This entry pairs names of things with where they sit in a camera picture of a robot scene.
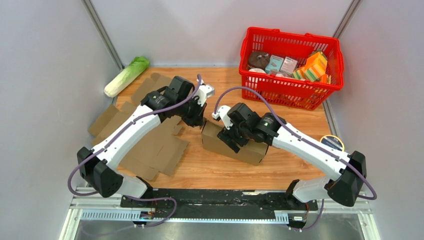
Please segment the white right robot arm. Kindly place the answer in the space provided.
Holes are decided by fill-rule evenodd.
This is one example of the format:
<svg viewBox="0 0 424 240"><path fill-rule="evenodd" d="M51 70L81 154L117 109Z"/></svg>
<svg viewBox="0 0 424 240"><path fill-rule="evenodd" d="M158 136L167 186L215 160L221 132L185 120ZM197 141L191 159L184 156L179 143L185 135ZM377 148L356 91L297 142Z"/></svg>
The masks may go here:
<svg viewBox="0 0 424 240"><path fill-rule="evenodd" d="M285 203L299 209L304 203L332 199L346 206L355 205L366 176L366 157L359 151L334 149L302 133L274 112L259 116L246 104L219 106L212 118L222 121L218 138L238 153L250 141L285 150L314 165L325 176L312 180L293 180L286 190Z"/></svg>

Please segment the brown cardboard box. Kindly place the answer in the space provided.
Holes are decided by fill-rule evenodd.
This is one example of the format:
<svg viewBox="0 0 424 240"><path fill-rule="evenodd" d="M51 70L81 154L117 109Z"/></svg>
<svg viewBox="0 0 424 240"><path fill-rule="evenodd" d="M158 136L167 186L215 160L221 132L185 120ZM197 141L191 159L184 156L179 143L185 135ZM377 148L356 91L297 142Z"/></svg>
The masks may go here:
<svg viewBox="0 0 424 240"><path fill-rule="evenodd" d="M244 146L240 146L233 140L225 142L219 138L223 128L209 120L205 121L201 130L202 146L205 150L253 166L258 166L262 162L269 149L267 144L253 140L249 140Z"/></svg>

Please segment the cardboard sheet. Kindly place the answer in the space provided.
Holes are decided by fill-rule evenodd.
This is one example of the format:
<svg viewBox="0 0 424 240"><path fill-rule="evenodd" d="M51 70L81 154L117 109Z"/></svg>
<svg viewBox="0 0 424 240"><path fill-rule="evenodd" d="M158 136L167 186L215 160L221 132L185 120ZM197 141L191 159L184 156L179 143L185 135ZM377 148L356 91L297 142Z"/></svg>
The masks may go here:
<svg viewBox="0 0 424 240"><path fill-rule="evenodd" d="M122 106L109 105L87 130L94 137L91 144L105 140L135 111L147 93L169 85L171 80L153 73ZM189 144L177 136L182 129L180 121L180 117L174 116L155 127L125 155L117 170L147 181L154 180L158 173L172 175Z"/></svg>

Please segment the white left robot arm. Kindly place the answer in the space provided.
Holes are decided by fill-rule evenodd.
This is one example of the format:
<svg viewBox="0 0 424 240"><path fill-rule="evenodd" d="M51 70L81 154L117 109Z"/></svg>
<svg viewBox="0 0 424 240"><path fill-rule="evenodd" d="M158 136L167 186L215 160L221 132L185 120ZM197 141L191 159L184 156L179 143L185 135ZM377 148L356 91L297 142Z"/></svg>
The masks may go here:
<svg viewBox="0 0 424 240"><path fill-rule="evenodd" d="M150 131L166 119L180 117L190 127L203 124L207 99L215 89L197 76L197 85L175 76L168 86L151 91L140 101L134 112L105 140L91 149L82 147L76 154L76 172L94 188L95 194L109 198L114 194L133 197L140 207L148 207L153 194L139 177L119 173L118 165L127 153Z"/></svg>

